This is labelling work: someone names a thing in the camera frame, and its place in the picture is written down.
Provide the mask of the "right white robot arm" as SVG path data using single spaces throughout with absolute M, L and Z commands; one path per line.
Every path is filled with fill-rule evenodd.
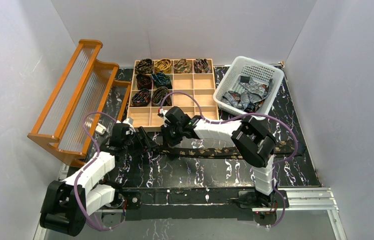
M 239 205 L 272 207 L 275 200 L 275 178 L 273 163 L 276 140 L 272 134 L 253 116 L 227 123 L 217 121 L 211 124 L 199 115 L 190 117 L 179 107 L 158 110 L 163 119 L 162 151 L 166 154 L 189 158 L 244 160 L 252 166 L 254 191 L 240 194 Z M 183 139 L 213 139 L 231 143 L 222 148 L 181 148 L 177 145 Z

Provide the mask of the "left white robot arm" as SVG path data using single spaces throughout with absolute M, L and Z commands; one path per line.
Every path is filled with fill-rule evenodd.
M 126 210 L 129 196 L 123 195 L 120 184 L 106 180 L 116 162 L 126 155 L 142 155 L 158 148 L 143 127 L 134 129 L 126 121 L 117 122 L 97 148 L 93 157 L 78 171 L 64 180 L 48 185 L 41 209 L 41 227 L 69 236 L 77 236 L 88 224 L 100 231 L 108 231 L 95 218 L 102 207 L 113 206 Z

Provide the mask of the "white plastic basket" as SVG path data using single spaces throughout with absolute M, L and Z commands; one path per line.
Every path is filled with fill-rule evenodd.
M 284 72 L 261 61 L 238 56 L 213 94 L 218 107 L 239 116 L 250 109 L 268 114 L 284 79 Z

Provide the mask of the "black gold floral tie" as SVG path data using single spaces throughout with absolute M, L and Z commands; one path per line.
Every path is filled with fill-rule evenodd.
M 173 157 L 186 157 L 197 159 L 243 159 L 240 151 L 234 147 L 211 147 L 211 148 L 182 148 L 165 147 L 151 141 L 151 145 L 142 147 L 144 152 L 153 152 Z M 275 145 L 276 157 L 288 157 L 294 151 L 294 141 L 280 141 Z

